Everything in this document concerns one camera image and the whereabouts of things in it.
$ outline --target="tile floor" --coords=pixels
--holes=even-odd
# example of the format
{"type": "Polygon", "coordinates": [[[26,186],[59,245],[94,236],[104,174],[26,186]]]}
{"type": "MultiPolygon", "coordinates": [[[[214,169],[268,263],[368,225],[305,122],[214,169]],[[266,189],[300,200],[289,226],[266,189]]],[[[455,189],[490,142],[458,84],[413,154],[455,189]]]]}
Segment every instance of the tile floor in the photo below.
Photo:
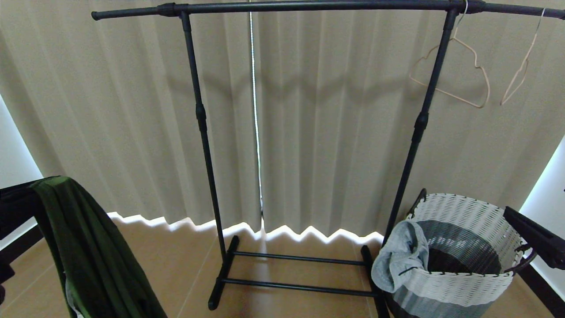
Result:
{"type": "MultiPolygon", "coordinates": [[[[149,226],[143,221],[113,218],[169,318],[177,317],[371,317],[377,314],[372,299],[227,285],[218,309],[209,311],[207,301],[221,266],[215,228],[197,230],[181,222],[149,226]]],[[[337,237],[325,244],[313,234],[296,242],[288,234],[266,239],[242,229],[240,250],[285,253],[313,257],[361,260],[360,244],[337,237]]],[[[376,240],[367,243],[373,255],[376,240]]],[[[68,317],[53,260],[44,240],[12,263],[16,276],[4,287],[7,295],[0,317],[68,317]]],[[[366,289],[361,267],[287,260],[236,257],[230,277],[286,283],[366,289]]],[[[551,317],[550,312],[520,277],[491,306],[487,318],[551,317]]]]}

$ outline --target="beige curtain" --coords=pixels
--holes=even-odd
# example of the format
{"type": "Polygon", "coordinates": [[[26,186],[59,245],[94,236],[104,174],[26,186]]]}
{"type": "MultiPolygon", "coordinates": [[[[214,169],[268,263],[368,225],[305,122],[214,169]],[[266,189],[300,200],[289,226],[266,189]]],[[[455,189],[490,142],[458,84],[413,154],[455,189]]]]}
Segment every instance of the beige curtain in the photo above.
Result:
{"type": "MultiPolygon", "coordinates": [[[[43,175],[123,216],[201,224],[214,217],[180,19],[90,17],[161,3],[2,1],[0,94],[43,175]]],[[[249,14],[192,25],[223,225],[258,229],[249,14]]]]}
{"type": "MultiPolygon", "coordinates": [[[[313,225],[326,235],[340,228],[384,233],[425,94],[408,72],[439,43],[444,18],[420,11],[253,14],[267,231],[313,225]]],[[[537,23],[494,13],[463,19],[458,37],[476,49],[492,97],[475,109],[436,93],[401,214],[423,187],[520,208],[565,134],[563,21],[542,21],[524,84],[499,105],[537,23]]],[[[434,59],[435,52],[418,67],[418,79],[427,83],[434,59]]],[[[486,92],[472,53],[453,42],[438,87],[478,104],[486,92]]]]}

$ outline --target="wire hanger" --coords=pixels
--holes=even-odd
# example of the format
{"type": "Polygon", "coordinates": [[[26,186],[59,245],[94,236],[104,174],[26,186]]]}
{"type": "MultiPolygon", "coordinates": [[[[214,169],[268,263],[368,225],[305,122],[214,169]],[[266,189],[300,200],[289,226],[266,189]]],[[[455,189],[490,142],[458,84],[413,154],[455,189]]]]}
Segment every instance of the wire hanger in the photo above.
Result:
{"type": "Polygon", "coordinates": [[[544,13],[545,13],[545,8],[541,11],[540,21],[538,21],[537,23],[536,34],[533,35],[532,44],[530,44],[530,48],[528,49],[528,52],[526,53],[526,56],[524,57],[522,64],[520,64],[520,68],[516,71],[516,73],[514,73],[514,77],[512,78],[510,84],[508,85],[508,88],[504,92],[504,96],[502,96],[502,99],[500,100],[500,105],[504,105],[510,99],[510,97],[514,95],[514,93],[518,90],[518,88],[520,88],[520,86],[524,84],[524,81],[526,80],[526,74],[528,73],[529,54],[532,52],[533,45],[536,43],[537,32],[540,30],[541,19],[544,17],[544,13]],[[514,84],[516,78],[518,77],[518,73],[521,72],[522,69],[524,70],[524,76],[522,76],[522,80],[520,81],[520,84],[518,84],[518,86],[516,86],[516,88],[512,91],[512,93],[508,95],[510,88],[514,84]]]}
{"type": "MultiPolygon", "coordinates": [[[[463,12],[463,15],[461,16],[461,18],[459,18],[459,21],[457,21],[457,25],[455,26],[455,31],[453,32],[453,37],[452,37],[449,41],[455,41],[455,42],[457,42],[457,43],[463,45],[463,46],[464,46],[465,48],[467,48],[469,51],[473,52],[473,55],[475,56],[474,67],[475,67],[475,68],[479,68],[479,69],[483,72],[483,77],[485,78],[485,83],[486,83],[486,98],[485,98],[485,101],[484,101],[481,105],[478,105],[478,104],[476,104],[476,103],[473,103],[473,102],[471,102],[471,101],[468,101],[468,100],[466,100],[466,99],[463,99],[463,98],[461,98],[461,97],[459,97],[459,96],[453,95],[452,93],[446,92],[446,91],[444,91],[444,90],[442,90],[442,89],[436,88],[436,91],[442,92],[442,93],[444,93],[444,94],[446,94],[446,95],[448,95],[448,96],[451,96],[451,97],[453,97],[453,98],[456,98],[457,100],[460,100],[460,101],[462,101],[462,102],[464,102],[464,103],[467,103],[467,104],[469,104],[469,105],[471,105],[471,106],[474,106],[474,107],[476,107],[476,108],[483,108],[483,107],[486,105],[486,103],[489,101],[489,99],[490,99],[490,83],[489,83],[489,77],[486,75],[485,68],[484,68],[483,66],[478,66],[478,65],[477,65],[477,52],[476,52],[472,47],[470,47],[469,45],[467,45],[465,42],[463,42],[463,41],[461,41],[460,39],[457,38],[457,30],[459,29],[459,24],[461,23],[461,20],[463,20],[463,17],[464,17],[465,14],[467,13],[467,9],[469,9],[469,1],[468,1],[468,0],[465,0],[465,12],[463,12]]],[[[425,87],[428,86],[427,84],[424,84],[424,83],[418,81],[417,79],[413,78],[413,77],[412,77],[412,72],[414,71],[414,69],[416,68],[416,66],[418,65],[418,63],[420,63],[422,60],[428,59],[429,55],[430,55],[434,50],[436,50],[436,49],[439,48],[439,47],[440,47],[439,45],[434,46],[434,47],[428,52],[428,54],[427,54],[425,57],[419,58],[419,59],[416,61],[416,63],[414,63],[414,65],[412,65],[412,68],[410,69],[410,73],[409,73],[409,75],[408,75],[411,80],[413,80],[414,82],[416,82],[416,83],[418,83],[418,84],[420,84],[420,85],[422,85],[422,86],[425,86],[425,87]]]]}

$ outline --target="black garment rack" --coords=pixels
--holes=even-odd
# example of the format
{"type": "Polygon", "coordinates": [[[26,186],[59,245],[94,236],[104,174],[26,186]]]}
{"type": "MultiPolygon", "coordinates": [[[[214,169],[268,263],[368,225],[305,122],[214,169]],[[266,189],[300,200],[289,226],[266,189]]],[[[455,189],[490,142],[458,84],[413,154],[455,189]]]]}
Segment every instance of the black garment rack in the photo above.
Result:
{"type": "MultiPolygon", "coordinates": [[[[414,124],[414,133],[412,135],[412,142],[410,150],[406,158],[406,163],[402,171],[398,191],[394,198],[394,204],[390,213],[389,221],[386,227],[384,236],[384,243],[396,222],[398,210],[404,196],[406,184],[410,176],[410,171],[416,157],[418,145],[424,134],[424,130],[428,123],[429,108],[432,103],[433,94],[436,89],[437,81],[440,76],[441,67],[444,62],[445,53],[447,52],[447,45],[451,36],[455,18],[465,11],[466,14],[475,14],[478,12],[498,12],[505,14],[520,14],[520,15],[533,15],[541,16],[543,8],[531,6],[517,6],[517,5],[503,5],[498,3],[487,3],[482,0],[319,0],[319,1],[282,1],[282,2],[245,2],[245,3],[204,3],[204,4],[182,4],[166,3],[157,7],[148,8],[132,8],[126,10],[114,10],[104,12],[92,12],[94,20],[121,18],[126,16],[143,16],[143,15],[161,15],[167,17],[178,17],[182,20],[182,28],[184,30],[186,49],[188,51],[188,59],[190,62],[190,72],[192,75],[192,85],[194,89],[194,97],[196,99],[196,118],[198,119],[198,127],[202,137],[202,146],[204,150],[204,157],[206,161],[206,170],[208,173],[208,182],[210,184],[210,194],[212,197],[212,206],[214,208],[214,216],[216,219],[216,228],[218,230],[218,238],[220,243],[220,252],[222,256],[222,266],[220,273],[216,279],[216,284],[210,295],[208,307],[214,310],[218,307],[220,297],[226,283],[261,286],[261,287],[276,287],[283,289],[294,289],[304,291],[318,291],[322,293],[344,294],[344,295],[357,295],[372,297],[375,300],[377,313],[379,317],[389,317],[384,300],[384,294],[379,290],[371,280],[371,265],[373,258],[367,246],[361,248],[361,255],[363,261],[351,260],[336,260],[336,259],[322,259],[317,257],[302,257],[290,255],[274,255],[265,253],[252,253],[241,252],[237,250],[239,238],[234,236],[229,245],[228,250],[225,249],[224,235],[222,233],[220,211],[218,207],[218,195],[216,193],[216,185],[214,180],[214,170],[212,168],[212,159],[210,155],[210,145],[208,143],[208,133],[206,126],[206,112],[204,104],[202,103],[202,96],[200,92],[200,83],[198,80],[198,72],[196,66],[196,58],[194,55],[194,44],[192,40],[192,32],[190,28],[190,15],[191,14],[204,14],[204,13],[228,13],[228,12],[267,12],[267,11],[319,11],[319,10],[441,10],[446,11],[444,29],[441,36],[440,47],[437,51],[437,57],[433,66],[433,71],[428,83],[424,102],[422,104],[421,112],[414,124]],[[369,276],[371,291],[363,290],[348,290],[337,289],[317,286],[294,285],[287,283],[264,282],[264,281],[251,281],[240,280],[236,278],[229,278],[229,270],[232,266],[233,259],[236,255],[239,256],[253,256],[253,257],[270,257],[274,259],[288,259],[300,261],[314,261],[322,263],[335,263],[358,265],[365,267],[369,276]]],[[[546,8],[544,17],[558,18],[565,20],[565,10],[546,8]]]]}

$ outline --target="green cloth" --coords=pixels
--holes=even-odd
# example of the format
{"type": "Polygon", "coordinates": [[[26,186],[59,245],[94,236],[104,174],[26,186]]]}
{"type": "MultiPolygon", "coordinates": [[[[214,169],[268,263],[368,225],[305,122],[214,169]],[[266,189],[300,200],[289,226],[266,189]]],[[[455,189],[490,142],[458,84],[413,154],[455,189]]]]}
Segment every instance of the green cloth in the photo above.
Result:
{"type": "Polygon", "coordinates": [[[31,187],[45,207],[36,219],[64,294],[83,317],[167,317],[120,231],[84,188],[68,177],[31,187]]]}

